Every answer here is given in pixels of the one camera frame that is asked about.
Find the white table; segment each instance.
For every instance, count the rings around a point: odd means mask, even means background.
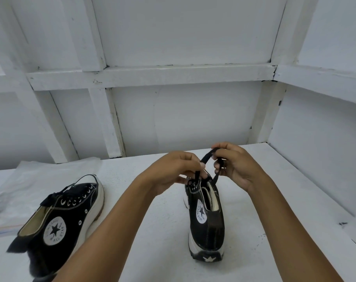
[[[352,217],[308,180],[268,144],[243,146],[275,181],[298,219],[345,282],[356,282],[356,244],[339,225]],[[209,150],[196,150],[198,157]],[[98,174],[105,188],[109,213],[136,175],[162,155],[104,160]],[[213,174],[211,163],[208,171]],[[0,171],[0,185],[11,170]],[[268,240],[248,195],[231,180],[217,183],[225,219],[223,261],[206,264],[191,258],[188,250],[189,216],[183,204],[184,189],[172,186],[149,208],[136,235],[121,281],[281,281]],[[0,281],[28,281],[26,254],[5,253],[13,237],[0,238]]]

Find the shoe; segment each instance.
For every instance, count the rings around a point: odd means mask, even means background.
[[[35,281],[51,281],[86,239],[101,214],[104,189],[96,175],[85,175],[50,194],[17,233],[7,252],[27,252]]]
[[[201,162],[207,163],[215,148],[207,153]],[[224,162],[218,158],[220,167]],[[190,212],[190,234],[188,246],[193,259],[216,262],[221,261],[224,254],[225,226],[220,197],[216,182],[218,174],[212,178],[207,172],[206,179],[199,178],[200,172],[196,172],[195,178],[190,179],[185,185],[185,206]]]

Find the forearm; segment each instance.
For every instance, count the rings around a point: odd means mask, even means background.
[[[59,270],[54,282],[118,281],[154,194],[136,178],[105,220]]]
[[[342,279],[266,175],[249,191],[284,282]]]

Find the black canvas upper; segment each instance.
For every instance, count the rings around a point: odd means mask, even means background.
[[[76,246],[83,222],[97,195],[98,183],[70,185],[61,192],[50,194],[40,204],[48,207],[41,227],[27,236],[20,236],[19,232],[7,252],[27,251],[31,261],[30,273],[34,277],[58,271]]]
[[[210,151],[202,159],[202,162],[206,163],[215,150]],[[215,185],[217,178],[218,176],[215,176],[214,180],[208,174],[206,179],[199,179],[199,176],[197,175],[197,178],[190,179],[188,184],[185,185],[189,204],[192,237],[199,247],[208,251],[216,251],[222,247],[225,235],[220,196]],[[219,206],[217,211],[211,210],[211,200],[208,198],[206,192],[207,190],[209,193],[209,187],[207,185],[208,182],[211,184],[217,198]]]

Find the plastic bag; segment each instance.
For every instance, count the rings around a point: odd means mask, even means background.
[[[21,161],[0,187],[0,236],[16,234],[49,194],[96,174],[100,165],[96,157],[62,164]]]

